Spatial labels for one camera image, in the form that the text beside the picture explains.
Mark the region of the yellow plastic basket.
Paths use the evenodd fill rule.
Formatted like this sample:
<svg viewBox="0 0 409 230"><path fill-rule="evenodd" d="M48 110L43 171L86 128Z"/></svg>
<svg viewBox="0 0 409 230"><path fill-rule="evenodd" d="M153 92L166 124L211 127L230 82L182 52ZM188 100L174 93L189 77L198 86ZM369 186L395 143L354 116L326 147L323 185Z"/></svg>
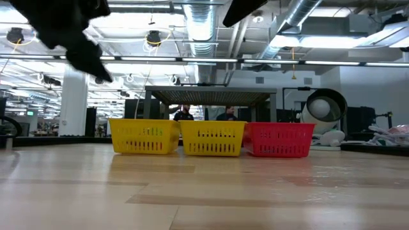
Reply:
<svg viewBox="0 0 409 230"><path fill-rule="evenodd" d="M245 121L180 121L184 154L238 157Z"/></svg>
<svg viewBox="0 0 409 230"><path fill-rule="evenodd" d="M111 118L109 124L116 153L166 155L178 147L181 127L177 121Z"/></svg>

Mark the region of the LED light bar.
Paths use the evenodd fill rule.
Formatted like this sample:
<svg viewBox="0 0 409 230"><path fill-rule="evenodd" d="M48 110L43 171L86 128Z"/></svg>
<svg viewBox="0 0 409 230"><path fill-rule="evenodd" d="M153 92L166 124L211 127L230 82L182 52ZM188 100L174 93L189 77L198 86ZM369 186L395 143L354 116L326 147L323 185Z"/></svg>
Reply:
<svg viewBox="0 0 409 230"><path fill-rule="evenodd" d="M356 61L317 61L294 59L243 59L215 57L160 57L160 56L102 56L102 61L130 63L194 63L194 64L252 64L252 65L314 65L314 66L359 66L384 68L409 68L409 63L397 62L356 62Z"/></svg>

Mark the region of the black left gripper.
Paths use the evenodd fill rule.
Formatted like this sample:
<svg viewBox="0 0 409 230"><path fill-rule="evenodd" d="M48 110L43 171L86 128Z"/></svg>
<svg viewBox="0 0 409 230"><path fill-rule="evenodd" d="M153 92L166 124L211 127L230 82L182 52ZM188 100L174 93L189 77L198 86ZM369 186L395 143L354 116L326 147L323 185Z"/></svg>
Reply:
<svg viewBox="0 0 409 230"><path fill-rule="evenodd" d="M76 69L99 81L112 82L101 61L102 50L83 33L92 19L106 17L107 0L9 0L9 3L38 32L49 49L62 46L66 59Z"/></svg>

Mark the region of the red plastic basket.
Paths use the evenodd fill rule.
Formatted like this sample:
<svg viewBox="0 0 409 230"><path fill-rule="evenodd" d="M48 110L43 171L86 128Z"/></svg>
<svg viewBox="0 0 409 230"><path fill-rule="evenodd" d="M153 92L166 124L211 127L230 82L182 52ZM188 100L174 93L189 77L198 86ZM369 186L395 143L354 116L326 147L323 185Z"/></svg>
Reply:
<svg viewBox="0 0 409 230"><path fill-rule="evenodd" d="M245 125L243 147L254 157L304 158L309 155L313 123L264 123Z"/></svg>

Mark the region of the person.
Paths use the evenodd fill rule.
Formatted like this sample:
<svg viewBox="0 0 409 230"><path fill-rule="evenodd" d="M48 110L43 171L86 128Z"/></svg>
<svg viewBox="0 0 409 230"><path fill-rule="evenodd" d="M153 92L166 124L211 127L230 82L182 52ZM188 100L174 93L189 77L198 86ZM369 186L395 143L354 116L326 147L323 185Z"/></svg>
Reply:
<svg viewBox="0 0 409 230"><path fill-rule="evenodd" d="M217 121L236 121L235 108L233 106L226 106L225 112L218 115Z"/></svg>
<svg viewBox="0 0 409 230"><path fill-rule="evenodd" d="M190 105L181 105L180 110L174 115L173 120L174 121L180 121L180 120L194 120L193 115L191 115L190 111Z"/></svg>

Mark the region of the white building pillar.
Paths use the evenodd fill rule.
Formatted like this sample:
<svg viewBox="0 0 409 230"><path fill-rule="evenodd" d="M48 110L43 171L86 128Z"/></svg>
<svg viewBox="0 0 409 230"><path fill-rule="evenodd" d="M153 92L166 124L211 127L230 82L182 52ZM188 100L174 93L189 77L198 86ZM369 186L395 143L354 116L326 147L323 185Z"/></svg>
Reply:
<svg viewBox="0 0 409 230"><path fill-rule="evenodd" d="M59 136L85 134L89 75L65 65Z"/></svg>

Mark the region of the grey perforated metal shelf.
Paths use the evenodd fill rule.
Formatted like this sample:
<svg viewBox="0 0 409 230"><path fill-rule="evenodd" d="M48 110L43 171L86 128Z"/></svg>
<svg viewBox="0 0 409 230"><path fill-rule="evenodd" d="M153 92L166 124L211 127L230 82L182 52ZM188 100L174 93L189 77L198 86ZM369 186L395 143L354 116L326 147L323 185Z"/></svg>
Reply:
<svg viewBox="0 0 409 230"><path fill-rule="evenodd" d="M251 121L255 122L256 107L270 102L270 121L277 121L275 88L234 88L218 86L147 86L145 87L143 118L149 119L151 98L165 105L164 117L169 117L170 105L218 105L243 106L251 108Z"/></svg>

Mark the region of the black background monitor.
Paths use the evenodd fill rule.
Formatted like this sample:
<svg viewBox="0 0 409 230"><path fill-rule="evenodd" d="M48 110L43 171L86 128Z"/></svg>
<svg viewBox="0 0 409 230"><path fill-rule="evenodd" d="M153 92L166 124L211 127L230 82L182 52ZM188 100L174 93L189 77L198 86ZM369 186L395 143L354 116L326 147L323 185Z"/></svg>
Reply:
<svg viewBox="0 0 409 230"><path fill-rule="evenodd" d="M144 118L144 99L126 99L125 100L125 119L134 119L135 112L137 119ZM160 119L160 102L157 99L151 99L150 103L150 119Z"/></svg>
<svg viewBox="0 0 409 230"><path fill-rule="evenodd" d="M372 107L348 107L346 113L346 137L349 141L368 141L374 137L370 126L376 126L377 118L387 118L388 128L392 127L391 111L377 114Z"/></svg>

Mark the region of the black upright box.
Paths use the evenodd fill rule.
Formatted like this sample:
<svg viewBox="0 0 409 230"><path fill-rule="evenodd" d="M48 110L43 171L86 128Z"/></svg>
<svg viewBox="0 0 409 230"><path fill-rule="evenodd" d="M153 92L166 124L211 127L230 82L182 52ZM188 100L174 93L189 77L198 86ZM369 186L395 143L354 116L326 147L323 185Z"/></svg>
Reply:
<svg viewBox="0 0 409 230"><path fill-rule="evenodd" d="M84 135L86 137L94 137L95 136L95 126L96 126L96 108L94 107L87 108Z"/></svg>

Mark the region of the silver air duct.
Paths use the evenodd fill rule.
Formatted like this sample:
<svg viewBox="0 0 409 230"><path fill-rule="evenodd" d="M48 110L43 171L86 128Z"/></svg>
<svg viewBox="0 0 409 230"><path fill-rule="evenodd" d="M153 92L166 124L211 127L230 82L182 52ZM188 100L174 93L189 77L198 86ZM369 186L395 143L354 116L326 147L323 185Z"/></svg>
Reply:
<svg viewBox="0 0 409 230"><path fill-rule="evenodd" d="M214 58L216 53L216 7L213 0L189 0L183 5L190 49L194 58Z"/></svg>
<svg viewBox="0 0 409 230"><path fill-rule="evenodd" d="M280 38L282 32L290 30L291 34L299 34L302 24L310 16L310 14L321 4L323 0L292 0L288 6L288 10L283 14L275 16L269 28L270 41L263 51L261 51L257 59L273 59L278 55L289 41L289 38Z"/></svg>

